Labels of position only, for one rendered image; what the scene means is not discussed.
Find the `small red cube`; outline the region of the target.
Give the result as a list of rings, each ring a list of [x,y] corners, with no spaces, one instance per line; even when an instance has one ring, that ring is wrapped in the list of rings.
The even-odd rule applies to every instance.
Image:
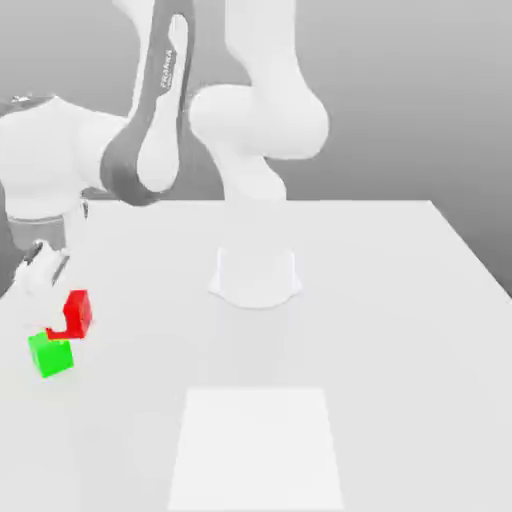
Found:
[[[49,340],[84,339],[92,322],[92,309],[86,289],[72,290],[63,306],[64,331],[46,328]]]

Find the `small green cube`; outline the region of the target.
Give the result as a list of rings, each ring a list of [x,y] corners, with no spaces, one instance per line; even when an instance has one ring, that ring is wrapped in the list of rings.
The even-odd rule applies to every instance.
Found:
[[[51,340],[45,331],[27,339],[32,361],[39,374],[47,378],[74,367],[70,342]]]

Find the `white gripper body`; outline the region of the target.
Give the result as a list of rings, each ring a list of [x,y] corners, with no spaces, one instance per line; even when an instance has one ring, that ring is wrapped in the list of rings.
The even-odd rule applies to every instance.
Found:
[[[15,271],[17,304],[20,307],[62,307],[68,288],[58,281],[70,257],[66,248],[54,250],[46,240],[35,240]]]

